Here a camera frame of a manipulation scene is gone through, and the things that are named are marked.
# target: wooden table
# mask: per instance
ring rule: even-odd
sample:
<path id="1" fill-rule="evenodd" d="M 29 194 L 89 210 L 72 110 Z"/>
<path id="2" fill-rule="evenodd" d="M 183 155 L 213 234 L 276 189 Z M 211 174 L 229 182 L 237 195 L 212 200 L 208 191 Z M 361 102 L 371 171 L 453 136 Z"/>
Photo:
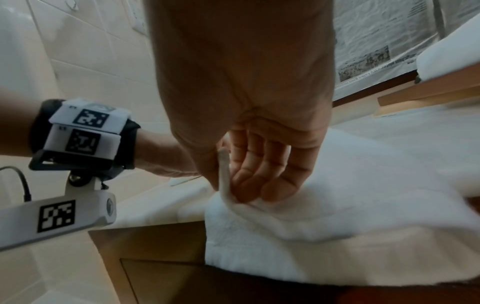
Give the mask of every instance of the wooden table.
<path id="1" fill-rule="evenodd" d="M 469 200 L 480 210 L 480 198 Z M 480 279 L 412 287 L 338 287 L 277 281 L 206 266 L 203 222 L 95 230 L 121 304 L 480 303 Z"/>

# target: newspaper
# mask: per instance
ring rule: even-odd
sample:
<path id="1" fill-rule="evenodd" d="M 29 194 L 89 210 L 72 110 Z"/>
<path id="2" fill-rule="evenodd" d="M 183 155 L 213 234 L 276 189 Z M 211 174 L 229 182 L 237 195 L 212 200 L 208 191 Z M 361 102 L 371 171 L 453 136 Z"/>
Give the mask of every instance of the newspaper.
<path id="1" fill-rule="evenodd" d="M 433 0 L 334 4 L 334 100 L 415 70 L 416 57 L 439 39 Z"/>
<path id="2" fill-rule="evenodd" d="M 445 33 L 451 34 L 480 13 L 480 0 L 438 0 L 443 14 Z"/>

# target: folded towel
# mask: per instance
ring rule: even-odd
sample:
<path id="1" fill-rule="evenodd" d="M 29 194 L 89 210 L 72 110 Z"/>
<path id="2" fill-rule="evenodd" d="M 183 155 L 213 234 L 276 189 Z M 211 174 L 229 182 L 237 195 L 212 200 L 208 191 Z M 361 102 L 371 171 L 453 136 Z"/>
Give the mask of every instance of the folded towel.
<path id="1" fill-rule="evenodd" d="M 330 129 L 311 177 L 276 203 L 238 204 L 229 156 L 205 213 L 207 264 L 338 285 L 432 284 L 480 274 L 480 217 L 416 159 Z"/>

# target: wall outlet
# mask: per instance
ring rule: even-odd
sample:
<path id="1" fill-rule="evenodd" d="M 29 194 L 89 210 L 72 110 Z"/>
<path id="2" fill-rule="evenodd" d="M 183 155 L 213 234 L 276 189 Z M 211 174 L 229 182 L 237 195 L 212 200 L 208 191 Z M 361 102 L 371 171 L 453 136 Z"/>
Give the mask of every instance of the wall outlet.
<path id="1" fill-rule="evenodd" d="M 148 37 L 149 34 L 142 5 L 136 0 L 124 0 L 124 2 L 126 3 L 128 20 L 130 21 L 131 27 Z"/>

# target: black cable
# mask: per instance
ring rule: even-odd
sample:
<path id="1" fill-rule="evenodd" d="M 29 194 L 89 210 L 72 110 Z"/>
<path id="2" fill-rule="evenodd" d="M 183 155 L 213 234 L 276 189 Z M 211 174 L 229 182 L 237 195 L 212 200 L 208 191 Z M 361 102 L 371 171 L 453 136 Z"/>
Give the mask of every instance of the black cable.
<path id="1" fill-rule="evenodd" d="M 6 166 L 0 168 L 0 171 L 5 170 L 5 169 L 12 169 L 18 174 L 18 177 L 20 178 L 21 185 L 23 187 L 23 201 L 24 202 L 30 202 L 32 200 L 32 195 L 30 194 L 30 188 L 29 188 L 29 183 L 27 183 L 27 179 L 25 178 L 25 175 L 23 172 L 20 171 L 17 167 L 13 166 Z"/>

